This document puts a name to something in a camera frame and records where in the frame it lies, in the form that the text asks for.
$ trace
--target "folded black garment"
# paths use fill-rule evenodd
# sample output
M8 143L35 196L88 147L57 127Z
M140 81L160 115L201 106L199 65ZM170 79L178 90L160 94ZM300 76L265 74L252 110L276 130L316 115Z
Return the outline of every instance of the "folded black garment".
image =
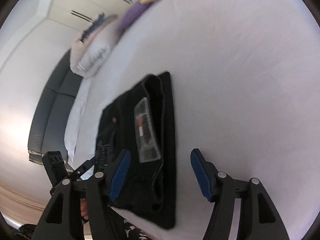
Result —
M176 156L171 78L148 75L107 106L97 136L95 172L122 149L131 164L118 197L109 205L169 229L175 225Z

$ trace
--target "metal screw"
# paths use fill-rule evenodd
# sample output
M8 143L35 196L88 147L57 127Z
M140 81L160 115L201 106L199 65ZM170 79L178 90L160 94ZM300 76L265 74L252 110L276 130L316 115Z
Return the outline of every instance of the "metal screw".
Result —
M68 185L70 183L70 179L64 179L63 181L62 181L62 184L63 185Z
M260 181L257 178L251 179L251 182L255 185L258 185L260 183Z
M99 179L99 178L102 178L103 177L103 172L102 171L98 171L94 176Z
M218 177L219 177L219 178L222 178L222 179L223 179L223 178L225 178L226 176L227 176L227 174L226 174L224 171L219 171L219 172L218 172Z

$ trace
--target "patterned fabric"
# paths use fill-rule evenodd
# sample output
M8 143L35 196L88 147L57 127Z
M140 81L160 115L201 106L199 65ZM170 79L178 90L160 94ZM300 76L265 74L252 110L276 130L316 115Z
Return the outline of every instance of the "patterned fabric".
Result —
M36 225L26 224L20 227L19 229L15 229L12 226L8 225L13 234L15 235L17 240L31 240L33 232L36 228Z
M117 16L100 15L84 33L79 33L71 46L70 69L84 78L93 77L120 39Z
M133 224L129 223L127 220L124 220L125 233L129 240L155 240L154 238L150 238L150 236L135 227Z

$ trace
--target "clothing tag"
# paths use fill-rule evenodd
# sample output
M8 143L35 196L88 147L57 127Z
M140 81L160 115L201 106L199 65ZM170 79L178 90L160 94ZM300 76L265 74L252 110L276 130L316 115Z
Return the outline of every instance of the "clothing tag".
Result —
M140 163L161 159L146 97L135 106L134 120Z

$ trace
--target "bed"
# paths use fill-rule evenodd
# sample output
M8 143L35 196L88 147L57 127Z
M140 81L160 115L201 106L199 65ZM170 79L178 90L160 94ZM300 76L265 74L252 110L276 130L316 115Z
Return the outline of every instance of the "bed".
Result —
M304 1L312 13L302 0L153 4L90 84L68 163L78 167L94 156L108 104L147 73L169 71L177 134L177 224L167 231L116 211L159 239L202 239L213 206L202 197L190 165L191 150L199 148L233 178L259 178L290 239L305 234L316 239L320 28L318 1ZM229 239L236 239L239 206Z

